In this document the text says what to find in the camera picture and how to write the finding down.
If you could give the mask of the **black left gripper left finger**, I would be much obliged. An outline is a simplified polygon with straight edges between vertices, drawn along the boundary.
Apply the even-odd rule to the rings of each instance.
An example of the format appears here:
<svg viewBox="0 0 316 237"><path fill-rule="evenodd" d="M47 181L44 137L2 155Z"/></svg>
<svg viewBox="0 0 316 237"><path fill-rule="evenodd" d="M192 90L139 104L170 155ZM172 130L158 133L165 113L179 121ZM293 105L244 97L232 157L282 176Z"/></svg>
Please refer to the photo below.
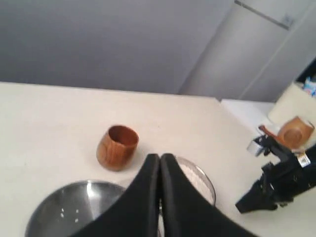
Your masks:
<svg viewBox="0 0 316 237"><path fill-rule="evenodd" d="M138 174L119 199L74 237L156 237L159 215L159 163L147 155Z"/></svg>

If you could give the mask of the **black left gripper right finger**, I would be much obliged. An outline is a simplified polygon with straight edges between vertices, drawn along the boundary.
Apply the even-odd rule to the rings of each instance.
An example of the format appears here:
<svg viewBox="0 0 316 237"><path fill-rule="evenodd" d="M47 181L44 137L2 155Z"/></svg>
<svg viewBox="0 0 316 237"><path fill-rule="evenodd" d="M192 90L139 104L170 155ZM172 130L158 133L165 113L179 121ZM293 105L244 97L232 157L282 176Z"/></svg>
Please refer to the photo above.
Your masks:
<svg viewBox="0 0 316 237"><path fill-rule="evenodd" d="M211 205L190 183L173 154L160 159L166 237L248 237L249 231Z"/></svg>

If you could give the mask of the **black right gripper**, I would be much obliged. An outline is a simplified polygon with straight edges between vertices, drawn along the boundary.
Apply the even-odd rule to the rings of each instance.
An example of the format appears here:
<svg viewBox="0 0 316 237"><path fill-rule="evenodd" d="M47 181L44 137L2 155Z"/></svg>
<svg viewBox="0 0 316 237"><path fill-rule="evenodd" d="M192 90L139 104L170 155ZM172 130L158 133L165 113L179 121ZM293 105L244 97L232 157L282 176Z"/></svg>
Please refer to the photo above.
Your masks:
<svg viewBox="0 0 316 237"><path fill-rule="evenodd" d="M300 154L290 151L273 138L257 138L264 156L272 153L279 158L262 166L262 175L235 204L240 213L275 210L316 186L316 146Z"/></svg>

